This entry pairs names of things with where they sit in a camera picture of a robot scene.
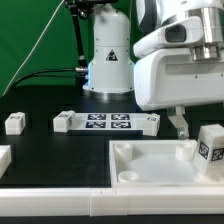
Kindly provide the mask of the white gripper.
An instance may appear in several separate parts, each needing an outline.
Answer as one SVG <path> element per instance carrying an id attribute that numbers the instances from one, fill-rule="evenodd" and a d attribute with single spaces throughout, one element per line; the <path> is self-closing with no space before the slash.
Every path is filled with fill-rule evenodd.
<path id="1" fill-rule="evenodd" d="M 186 140 L 184 106 L 224 102 L 224 60 L 193 61 L 188 48 L 158 50 L 137 61 L 134 89 L 143 111 L 170 107 L 178 139 Z"/>

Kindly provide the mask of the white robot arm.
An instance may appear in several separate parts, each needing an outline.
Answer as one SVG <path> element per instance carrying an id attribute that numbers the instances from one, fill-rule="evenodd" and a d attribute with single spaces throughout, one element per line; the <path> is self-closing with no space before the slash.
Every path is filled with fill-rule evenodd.
<path id="1" fill-rule="evenodd" d="M 84 93 L 167 109 L 184 139 L 186 106 L 224 102 L 224 0 L 136 0 L 136 11 L 145 36 L 131 44 L 128 18 L 108 3 L 94 7 Z"/>

